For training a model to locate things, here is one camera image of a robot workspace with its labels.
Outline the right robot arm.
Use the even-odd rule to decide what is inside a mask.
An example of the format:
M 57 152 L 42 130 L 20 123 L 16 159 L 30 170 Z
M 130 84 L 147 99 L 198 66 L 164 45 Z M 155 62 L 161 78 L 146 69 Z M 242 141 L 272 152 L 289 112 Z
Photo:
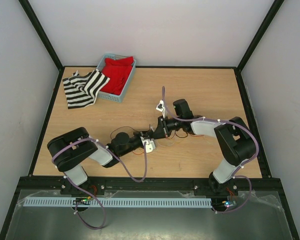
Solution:
M 156 110 L 161 112 L 157 127 L 149 134 L 151 140 L 170 137 L 173 131 L 183 130 L 190 135 L 203 135 L 217 139 L 223 159 L 218 167 L 208 177 L 208 188 L 215 194 L 221 194 L 234 178 L 237 171 L 257 157 L 259 145 L 254 135 L 248 130 L 240 117 L 230 120 L 210 119 L 194 115 L 185 99 L 173 102 L 175 115 L 170 113 L 163 100 L 160 100 Z

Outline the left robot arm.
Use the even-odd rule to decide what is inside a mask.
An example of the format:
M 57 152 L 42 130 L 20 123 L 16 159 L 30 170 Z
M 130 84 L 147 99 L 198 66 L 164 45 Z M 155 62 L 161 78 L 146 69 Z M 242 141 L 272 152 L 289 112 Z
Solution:
M 66 189 L 74 194 L 90 194 L 90 190 L 96 191 L 88 178 L 81 163 L 90 158 L 104 168 L 110 168 L 121 163 L 129 177 L 136 183 L 141 183 L 147 176 L 147 154 L 156 149 L 154 130 L 134 131 L 133 136 L 126 132 L 119 132 L 110 143 L 104 145 L 98 139 L 92 138 L 84 127 L 67 132 L 52 139 L 47 144 L 51 154 L 51 162 L 64 174 Z M 143 149 L 144 174 L 138 179 L 132 176 L 127 166 L 120 157 L 123 157 L 136 149 Z

